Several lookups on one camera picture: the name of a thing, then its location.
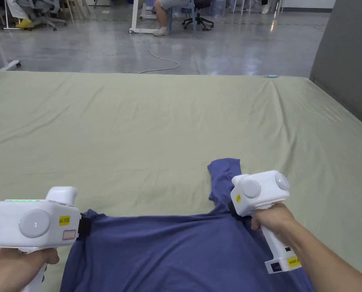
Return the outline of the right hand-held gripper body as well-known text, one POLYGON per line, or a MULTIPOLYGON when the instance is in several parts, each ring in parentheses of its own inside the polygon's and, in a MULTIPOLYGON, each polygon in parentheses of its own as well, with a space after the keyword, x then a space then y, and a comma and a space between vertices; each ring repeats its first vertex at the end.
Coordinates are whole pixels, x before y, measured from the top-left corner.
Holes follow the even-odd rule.
MULTIPOLYGON (((238 175, 231 181, 234 188, 228 206, 231 215, 237 219, 252 216, 259 209, 269 209, 290 196, 290 184, 277 170, 238 175)), ((265 262, 267 272, 274 274, 299 269, 301 263, 294 250, 284 245, 271 230, 264 226, 260 228, 273 255, 265 262)))

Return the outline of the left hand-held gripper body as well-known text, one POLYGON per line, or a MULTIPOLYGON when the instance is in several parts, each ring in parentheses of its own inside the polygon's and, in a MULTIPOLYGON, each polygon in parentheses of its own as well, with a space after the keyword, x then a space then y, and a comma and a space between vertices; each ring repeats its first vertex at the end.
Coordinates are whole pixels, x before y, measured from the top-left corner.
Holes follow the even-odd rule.
POLYGON ((74 206, 76 196, 72 186, 54 186, 45 199, 0 201, 0 248, 29 254, 87 237, 92 223, 74 206))

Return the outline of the person's right hand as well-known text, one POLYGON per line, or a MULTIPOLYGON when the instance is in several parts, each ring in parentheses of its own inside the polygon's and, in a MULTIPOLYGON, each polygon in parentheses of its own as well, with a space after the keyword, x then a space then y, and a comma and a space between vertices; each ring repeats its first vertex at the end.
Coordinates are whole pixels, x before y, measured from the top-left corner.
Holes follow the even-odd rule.
POLYGON ((290 234, 298 225, 292 212, 282 203, 277 203, 268 209, 256 210, 251 219, 252 230, 265 227, 288 246, 293 243, 290 234))

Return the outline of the person's left hand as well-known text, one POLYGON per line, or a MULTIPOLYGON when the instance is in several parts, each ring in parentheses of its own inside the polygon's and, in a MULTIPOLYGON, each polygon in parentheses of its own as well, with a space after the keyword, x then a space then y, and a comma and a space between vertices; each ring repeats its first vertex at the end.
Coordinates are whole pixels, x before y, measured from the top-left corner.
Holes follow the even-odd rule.
POLYGON ((17 249, 0 249, 0 292, 20 292, 38 274, 44 264, 59 262, 57 250, 41 249, 24 254, 17 249))

